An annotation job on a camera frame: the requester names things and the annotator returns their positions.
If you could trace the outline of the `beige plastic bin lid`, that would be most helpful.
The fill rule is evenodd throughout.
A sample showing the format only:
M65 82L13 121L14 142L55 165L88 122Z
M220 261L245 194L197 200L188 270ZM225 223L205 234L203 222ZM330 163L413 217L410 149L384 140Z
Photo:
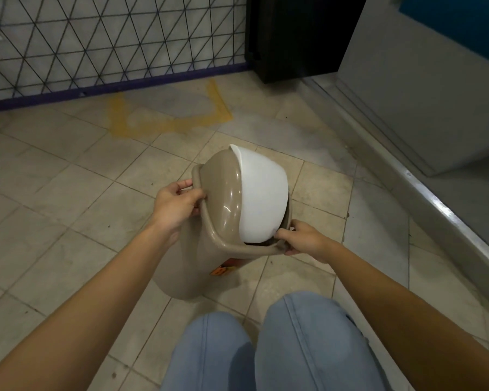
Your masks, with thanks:
M241 175L237 158L230 146L214 154L205 164L192 169L194 188L204 190L206 197L201 203L200 219L214 243L228 252L251 256L284 254L287 244L275 237L259 244L241 241L239 221L241 216ZM291 224L292 203L288 205L280 228Z

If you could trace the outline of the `white swing flap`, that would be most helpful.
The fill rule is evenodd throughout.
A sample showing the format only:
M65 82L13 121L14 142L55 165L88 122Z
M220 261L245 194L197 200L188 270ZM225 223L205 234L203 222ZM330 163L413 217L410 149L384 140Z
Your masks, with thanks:
M241 241L259 244L274 237L285 216L289 185L285 170L268 157L230 145L241 175Z

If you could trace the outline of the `orange bin label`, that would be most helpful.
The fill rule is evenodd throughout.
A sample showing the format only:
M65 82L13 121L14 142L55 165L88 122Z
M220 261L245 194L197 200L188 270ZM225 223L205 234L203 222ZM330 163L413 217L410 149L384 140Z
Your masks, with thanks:
M223 262L220 266L215 268L210 272L210 276L224 276L229 274L236 269L239 269L245 266L248 263L248 260L242 258L228 258L225 262Z

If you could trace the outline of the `blue panel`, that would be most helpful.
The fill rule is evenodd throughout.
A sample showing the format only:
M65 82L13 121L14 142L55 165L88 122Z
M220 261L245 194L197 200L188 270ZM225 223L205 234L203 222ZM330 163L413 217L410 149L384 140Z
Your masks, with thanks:
M489 60L489 0L402 0L399 12Z

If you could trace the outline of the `person's left jeans leg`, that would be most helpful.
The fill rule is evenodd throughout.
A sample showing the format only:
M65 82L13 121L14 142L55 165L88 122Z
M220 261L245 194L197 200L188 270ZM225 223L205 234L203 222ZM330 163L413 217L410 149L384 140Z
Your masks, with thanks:
M177 343L160 391L256 391L255 348L234 315L196 318Z

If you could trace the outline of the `person's left hand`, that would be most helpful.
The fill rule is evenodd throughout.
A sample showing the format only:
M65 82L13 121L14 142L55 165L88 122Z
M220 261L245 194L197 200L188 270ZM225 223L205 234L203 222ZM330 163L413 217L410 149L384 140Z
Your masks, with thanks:
M173 182L157 193L150 226L171 241L177 240L181 226L190 218L182 217L178 209L177 182Z

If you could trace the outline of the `person's right jeans leg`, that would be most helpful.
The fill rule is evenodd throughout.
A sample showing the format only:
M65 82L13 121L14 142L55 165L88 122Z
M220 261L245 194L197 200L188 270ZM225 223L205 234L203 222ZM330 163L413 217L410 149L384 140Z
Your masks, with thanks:
M310 291L284 295L269 307L254 360L257 391L391 391L349 314Z

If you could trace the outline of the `grey door panel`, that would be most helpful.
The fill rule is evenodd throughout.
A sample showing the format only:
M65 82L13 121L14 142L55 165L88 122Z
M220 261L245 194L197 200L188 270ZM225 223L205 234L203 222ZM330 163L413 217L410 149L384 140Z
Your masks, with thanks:
M339 88L427 176L489 157L489 60L401 2L366 0Z

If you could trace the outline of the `black cabinet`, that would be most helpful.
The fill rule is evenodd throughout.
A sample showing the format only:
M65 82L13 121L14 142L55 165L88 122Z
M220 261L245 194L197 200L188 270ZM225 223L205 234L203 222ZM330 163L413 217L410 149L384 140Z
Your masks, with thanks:
M338 72L365 2L247 0L247 64L265 84Z

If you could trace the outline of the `person's left forearm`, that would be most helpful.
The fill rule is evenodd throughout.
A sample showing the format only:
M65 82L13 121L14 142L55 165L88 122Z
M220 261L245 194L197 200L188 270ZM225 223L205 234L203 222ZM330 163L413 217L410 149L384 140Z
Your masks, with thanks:
M179 229L145 227L0 361L0 391L86 391Z

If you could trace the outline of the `person's jeans leg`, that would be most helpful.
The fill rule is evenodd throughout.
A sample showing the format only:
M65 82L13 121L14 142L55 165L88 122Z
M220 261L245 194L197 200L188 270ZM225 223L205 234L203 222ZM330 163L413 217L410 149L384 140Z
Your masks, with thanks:
M284 295L269 307L254 360L257 391L391 391L349 314L310 291Z
M177 343L160 391L256 391L255 348L234 315L196 318Z

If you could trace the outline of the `grey metal door threshold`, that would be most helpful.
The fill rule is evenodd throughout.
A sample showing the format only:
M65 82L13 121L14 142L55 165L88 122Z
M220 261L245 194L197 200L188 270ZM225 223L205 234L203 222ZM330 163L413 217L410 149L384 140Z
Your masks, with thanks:
M303 78L299 91L360 163L489 300L489 244L418 179L417 171L411 171L338 102L340 91L327 92L313 78Z

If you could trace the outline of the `person's right forearm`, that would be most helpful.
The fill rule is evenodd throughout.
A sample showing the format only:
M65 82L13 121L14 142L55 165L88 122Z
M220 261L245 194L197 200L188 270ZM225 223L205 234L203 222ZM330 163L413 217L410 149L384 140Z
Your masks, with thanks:
M324 238L322 253L415 391L489 391L489 350L437 309Z

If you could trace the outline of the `person's right hand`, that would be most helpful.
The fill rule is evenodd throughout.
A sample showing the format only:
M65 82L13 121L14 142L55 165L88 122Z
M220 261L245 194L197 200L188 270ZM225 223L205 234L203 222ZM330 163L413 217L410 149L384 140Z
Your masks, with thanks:
M326 253L329 238L306 222L292 219L290 226L277 230L274 237L286 242L286 256L306 254L320 263L329 264Z

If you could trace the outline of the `purple baseboard strip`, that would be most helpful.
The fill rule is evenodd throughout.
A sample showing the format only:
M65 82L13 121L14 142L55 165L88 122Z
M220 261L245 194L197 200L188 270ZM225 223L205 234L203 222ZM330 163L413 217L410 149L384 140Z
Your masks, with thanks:
M44 93L26 97L16 97L0 100L0 111L9 111L17 108L38 106L43 104L65 102L79 98L111 94L116 92L143 89L151 86L159 86L170 83L194 80L200 78L215 77L217 75L248 71L251 65L247 62L235 65L224 65L207 69L192 70L180 73L165 74L158 77L141 78L137 80L121 81L105 85L85 87L83 89L71 89L66 91Z

